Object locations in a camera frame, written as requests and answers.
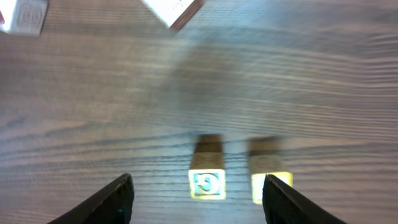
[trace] yellow-edged block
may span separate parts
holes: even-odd
[[[253,202],[262,204],[262,188],[267,174],[273,174],[286,184],[293,186],[293,174],[282,165],[279,156],[263,155],[249,158]]]
[[[225,169],[221,138],[201,136],[188,171],[191,196],[194,199],[225,199]]]

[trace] block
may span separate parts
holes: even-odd
[[[172,30],[180,30],[201,8],[204,0],[142,0]]]
[[[8,34],[39,36],[47,6],[47,0],[0,1],[0,30]]]
[[[283,165],[278,156],[279,140],[267,138],[251,142],[248,164],[251,173],[253,202],[262,205],[262,188],[267,174],[273,174],[293,186],[293,174]]]
[[[202,135],[198,138],[188,178],[192,198],[225,199],[225,168],[221,136]]]

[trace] wooden tabletop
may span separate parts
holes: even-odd
[[[294,187],[348,223],[398,219],[398,2],[207,0],[180,32],[139,0],[50,1],[0,34],[0,220],[47,223],[124,172],[133,223],[265,223],[247,143],[280,136]],[[226,200],[190,198],[199,134]]]

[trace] wood grain surface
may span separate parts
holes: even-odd
[[[248,139],[282,136],[294,187],[348,223],[398,219],[398,2],[207,0],[180,32],[139,0],[50,1],[0,34],[0,222],[47,223],[124,172],[132,223],[265,223]],[[227,199],[192,200],[199,134]]]

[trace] wooden table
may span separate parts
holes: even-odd
[[[265,223],[251,138],[348,223],[398,219],[398,2],[207,0],[178,33],[138,0],[51,1],[0,35],[0,220],[47,223],[129,172],[134,223]],[[192,200],[195,138],[224,135],[227,199]]]

